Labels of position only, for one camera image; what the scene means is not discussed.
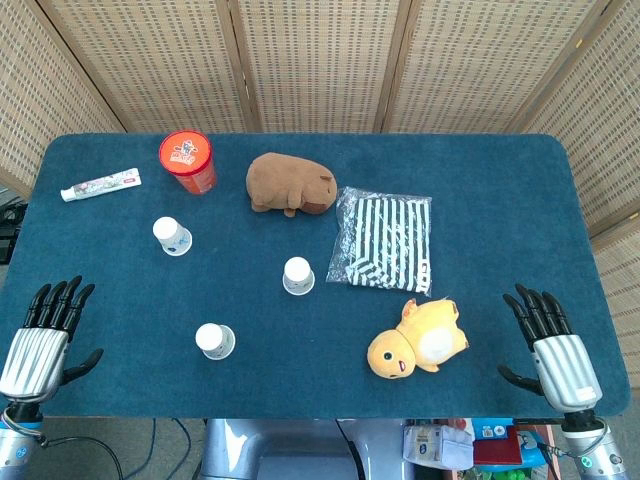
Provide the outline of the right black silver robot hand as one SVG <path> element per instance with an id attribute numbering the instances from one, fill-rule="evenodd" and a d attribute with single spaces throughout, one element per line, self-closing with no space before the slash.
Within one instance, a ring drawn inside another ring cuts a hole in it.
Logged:
<path id="1" fill-rule="evenodd" d="M 543 396 L 562 414 L 593 409 L 602 389 L 584 342 L 573 332 L 563 307 L 546 291 L 522 284 L 515 288 L 520 297 L 505 293 L 503 300 L 518 323 L 537 377 L 523 377 L 505 365 L 498 372 L 510 384 Z"/>

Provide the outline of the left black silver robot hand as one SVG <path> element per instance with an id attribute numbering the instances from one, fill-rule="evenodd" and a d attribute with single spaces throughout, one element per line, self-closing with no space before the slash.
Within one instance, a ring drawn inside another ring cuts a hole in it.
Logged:
<path id="1" fill-rule="evenodd" d="M 82 277 L 45 284 L 33 296 L 10 345 L 1 373 L 1 394 L 10 402 L 41 403 L 59 387 L 88 374 L 104 350 L 94 350 L 75 367 L 65 366 L 85 304 L 95 285 Z"/>

